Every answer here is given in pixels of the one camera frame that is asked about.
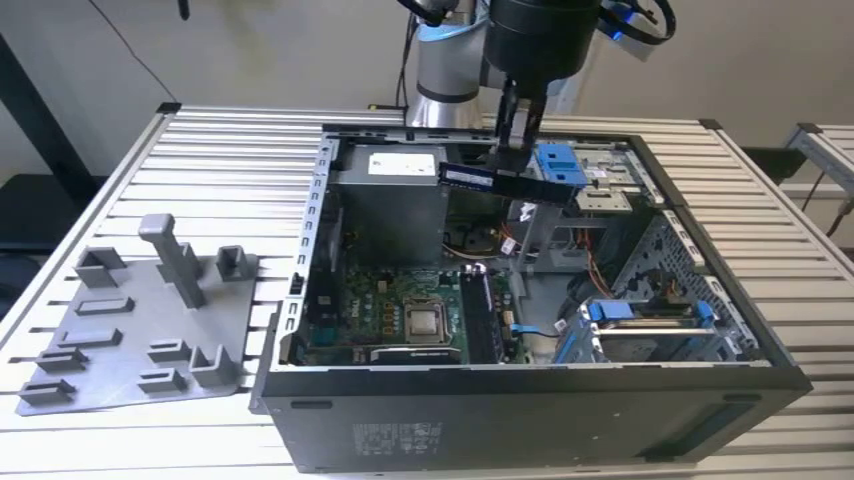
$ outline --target blue plastic latch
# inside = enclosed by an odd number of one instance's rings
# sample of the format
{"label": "blue plastic latch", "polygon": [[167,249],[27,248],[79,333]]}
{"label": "blue plastic latch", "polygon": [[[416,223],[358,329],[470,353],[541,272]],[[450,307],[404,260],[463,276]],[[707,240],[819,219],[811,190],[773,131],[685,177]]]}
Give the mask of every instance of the blue plastic latch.
{"label": "blue plastic latch", "polygon": [[703,300],[697,302],[697,315],[702,320],[701,326],[703,328],[710,327],[711,323],[715,321],[715,311],[711,309],[711,305],[709,305]]}
{"label": "blue plastic latch", "polygon": [[578,164],[573,147],[557,143],[541,143],[537,145],[537,161],[543,171],[546,180],[565,183],[575,187],[585,187],[587,176]]}
{"label": "blue plastic latch", "polygon": [[531,327],[530,325],[519,325],[514,323],[510,325],[510,331],[513,333],[539,333],[539,328]]}
{"label": "blue plastic latch", "polygon": [[566,339],[566,342],[563,343],[563,347],[561,347],[561,353],[558,353],[558,358],[557,358],[557,362],[555,363],[563,363],[563,360],[566,359],[566,355],[567,353],[570,353],[570,349],[573,348],[573,345],[575,344],[575,334],[573,333],[570,335],[570,338]]}
{"label": "blue plastic latch", "polygon": [[635,318],[631,305],[622,300],[601,300],[602,316],[606,320],[630,320]]}
{"label": "blue plastic latch", "polygon": [[603,318],[602,306],[599,305],[599,302],[593,302],[590,305],[587,305],[587,311],[590,312],[590,320],[593,320],[594,322],[599,322]]}

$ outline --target blue light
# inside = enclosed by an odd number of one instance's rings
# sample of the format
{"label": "blue light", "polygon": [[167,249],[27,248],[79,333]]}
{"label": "blue light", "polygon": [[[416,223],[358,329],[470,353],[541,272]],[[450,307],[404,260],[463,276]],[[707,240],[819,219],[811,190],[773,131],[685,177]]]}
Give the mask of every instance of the blue light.
{"label": "blue light", "polygon": [[[623,22],[625,23],[631,23],[631,20],[635,18],[635,12],[633,10],[629,10],[629,15],[626,15],[626,18],[623,18]],[[621,32],[619,30],[617,32],[614,32],[614,34],[611,35],[611,40],[614,40],[615,42],[622,38],[623,36],[623,32]]]}

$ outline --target regulatory label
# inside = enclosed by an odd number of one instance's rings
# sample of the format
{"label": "regulatory label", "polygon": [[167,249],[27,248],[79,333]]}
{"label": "regulatory label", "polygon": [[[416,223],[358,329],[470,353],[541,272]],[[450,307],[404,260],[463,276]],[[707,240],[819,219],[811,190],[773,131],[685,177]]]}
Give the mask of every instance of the regulatory label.
{"label": "regulatory label", "polygon": [[355,423],[352,435],[358,455],[434,455],[442,422]]}
{"label": "regulatory label", "polygon": [[368,175],[436,176],[436,160],[430,153],[372,153]]}

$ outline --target sticker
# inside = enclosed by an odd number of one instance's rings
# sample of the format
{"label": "sticker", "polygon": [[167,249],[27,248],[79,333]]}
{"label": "sticker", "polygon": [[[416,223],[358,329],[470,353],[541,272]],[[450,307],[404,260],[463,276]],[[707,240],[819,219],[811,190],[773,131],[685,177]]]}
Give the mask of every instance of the sticker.
{"label": "sticker", "polygon": [[471,173],[463,173],[455,170],[447,170],[444,172],[444,178],[448,180],[456,180],[458,182],[471,183],[472,185],[480,185],[483,187],[492,186],[491,177],[482,177],[480,175],[472,175]]}
{"label": "sticker", "polygon": [[355,423],[356,454],[432,455],[439,451],[442,422]]}
{"label": "sticker", "polygon": [[430,153],[372,153],[368,175],[434,177],[436,159]]}
{"label": "sticker", "polygon": [[502,253],[505,255],[510,255],[513,253],[513,249],[517,248],[517,242],[513,238],[507,238],[505,243],[502,243]]}

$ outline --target blue drive bracket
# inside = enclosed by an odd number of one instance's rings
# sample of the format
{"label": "blue drive bracket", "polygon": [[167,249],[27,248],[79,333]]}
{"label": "blue drive bracket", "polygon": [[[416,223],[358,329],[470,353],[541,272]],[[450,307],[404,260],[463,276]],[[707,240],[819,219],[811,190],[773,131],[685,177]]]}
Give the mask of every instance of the blue drive bracket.
{"label": "blue drive bracket", "polygon": [[537,163],[546,180],[563,183],[577,188],[585,188],[590,181],[585,170],[575,158],[573,147],[558,143],[541,143],[537,145]]}

